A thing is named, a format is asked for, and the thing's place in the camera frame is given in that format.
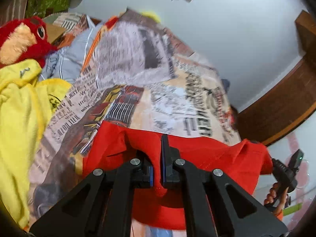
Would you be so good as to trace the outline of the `right hand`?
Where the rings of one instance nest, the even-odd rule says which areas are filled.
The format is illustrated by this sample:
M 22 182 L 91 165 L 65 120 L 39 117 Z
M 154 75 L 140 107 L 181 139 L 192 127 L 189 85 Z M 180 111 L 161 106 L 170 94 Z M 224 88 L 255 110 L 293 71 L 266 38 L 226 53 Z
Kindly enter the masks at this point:
M 263 202 L 264 205 L 273 203 L 274 199 L 277 196 L 276 192 L 278 191 L 279 188 L 280 188 L 280 184 L 278 182 L 272 185 L 272 188 L 270 189 L 269 193 L 267 194 Z M 287 193 L 288 193 L 288 188 L 279 196 L 279 204 L 273 210 L 273 215 L 278 217 L 279 219 L 283 217 L 283 209 L 287 201 Z

